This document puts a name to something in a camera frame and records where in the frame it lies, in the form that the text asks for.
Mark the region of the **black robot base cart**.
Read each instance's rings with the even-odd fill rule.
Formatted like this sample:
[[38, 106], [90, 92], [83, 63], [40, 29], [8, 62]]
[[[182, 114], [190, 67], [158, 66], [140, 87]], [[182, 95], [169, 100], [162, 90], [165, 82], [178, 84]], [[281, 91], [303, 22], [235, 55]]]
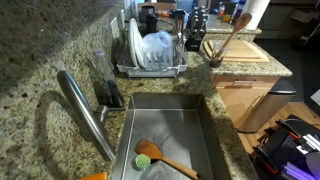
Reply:
[[276, 124], [254, 147], [259, 179], [320, 180], [320, 130], [294, 115]]

